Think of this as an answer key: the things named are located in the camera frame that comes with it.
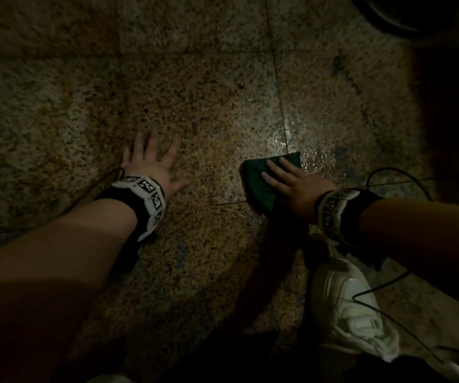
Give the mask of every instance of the white sneaker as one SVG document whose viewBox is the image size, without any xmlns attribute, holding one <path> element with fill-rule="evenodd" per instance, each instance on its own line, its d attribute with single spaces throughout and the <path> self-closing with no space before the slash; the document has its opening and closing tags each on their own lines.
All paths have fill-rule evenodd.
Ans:
<svg viewBox="0 0 459 383">
<path fill-rule="evenodd" d="M 391 362 L 400 353 L 395 328 L 352 297 L 369 290 L 361 270 L 342 258 L 331 258 L 316 271 L 311 283 L 311 308 L 322 333 L 322 347 L 356 354 L 369 353 Z M 378 309 L 373 293 L 357 301 Z"/>
</svg>

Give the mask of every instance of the speckled tile floor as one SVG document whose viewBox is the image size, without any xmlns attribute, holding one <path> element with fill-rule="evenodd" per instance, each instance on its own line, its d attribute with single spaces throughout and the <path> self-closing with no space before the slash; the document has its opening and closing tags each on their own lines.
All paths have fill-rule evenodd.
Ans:
<svg viewBox="0 0 459 383">
<path fill-rule="evenodd" d="M 267 220 L 245 203 L 245 159 L 300 151 L 305 169 L 341 186 L 395 166 L 459 202 L 459 153 L 447 158 L 448 177 L 433 169 L 447 153 L 426 137 L 416 51 L 350 0 L 0 5 L 0 244 L 51 220 L 116 167 L 136 129 L 158 128 L 163 143 L 182 136 L 175 174 L 192 181 L 133 273 L 100 296 L 70 360 L 123 338 L 123 370 L 150 381 L 221 327 L 277 332 L 273 353 L 295 345 L 309 258 L 289 242 L 274 245 L 282 257 L 269 255 Z M 382 173 L 373 188 L 418 198 L 406 180 Z M 403 269 L 390 261 L 364 270 L 379 284 Z M 378 299 L 430 345 L 459 348 L 459 303 L 422 280 Z M 404 334 L 402 346 L 426 357 Z"/>
</svg>

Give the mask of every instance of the black round object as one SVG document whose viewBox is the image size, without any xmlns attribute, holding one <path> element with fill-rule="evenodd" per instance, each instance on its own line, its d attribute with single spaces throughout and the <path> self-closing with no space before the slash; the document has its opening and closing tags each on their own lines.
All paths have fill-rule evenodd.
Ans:
<svg viewBox="0 0 459 383">
<path fill-rule="evenodd" d="M 439 30 L 459 9 L 459 0 L 352 0 L 375 28 L 409 39 Z"/>
</svg>

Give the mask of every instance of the bare skin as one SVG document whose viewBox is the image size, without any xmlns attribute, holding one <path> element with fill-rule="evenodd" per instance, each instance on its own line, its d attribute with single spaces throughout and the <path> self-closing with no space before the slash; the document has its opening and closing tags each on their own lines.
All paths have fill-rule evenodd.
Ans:
<svg viewBox="0 0 459 383">
<path fill-rule="evenodd" d="M 337 186 L 309 175 L 286 159 L 282 167 L 268 161 L 279 178 L 263 179 L 290 209 L 309 223 L 316 222 L 317 199 Z M 368 242 L 435 287 L 459 300 L 459 206 L 440 202 L 382 199 L 360 216 L 359 229 Z"/>
<path fill-rule="evenodd" d="M 188 185 L 171 180 L 180 140 L 157 161 L 138 133 L 123 155 L 127 175 L 150 176 L 169 201 Z M 0 381 L 47 381 L 136 227 L 126 204 L 96 200 L 0 248 Z"/>
</svg>

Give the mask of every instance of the hand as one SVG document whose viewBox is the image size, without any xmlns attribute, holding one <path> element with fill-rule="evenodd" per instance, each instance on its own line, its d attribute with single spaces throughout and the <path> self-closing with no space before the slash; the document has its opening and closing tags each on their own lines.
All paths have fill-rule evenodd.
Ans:
<svg viewBox="0 0 459 383">
<path fill-rule="evenodd" d="M 180 139 L 175 138 L 162 160 L 157 162 L 158 137 L 157 130 L 152 129 L 146 150 L 143 144 L 143 132 L 137 132 L 133 151 L 125 147 L 123 160 L 120 165 L 125 170 L 125 176 L 148 176 L 161 185 L 166 202 L 175 193 L 188 186 L 188 180 L 171 181 L 169 170 L 173 167 Z"/>
<path fill-rule="evenodd" d="M 295 215 L 310 224 L 316 224 L 316 201 L 327 191 L 338 187 L 329 179 L 304 172 L 284 157 L 280 157 L 279 162 L 287 172 L 270 160 L 267 160 L 267 166 L 280 181 L 266 172 L 261 173 L 263 180 L 283 195 L 280 200 L 284 201 Z"/>
</svg>

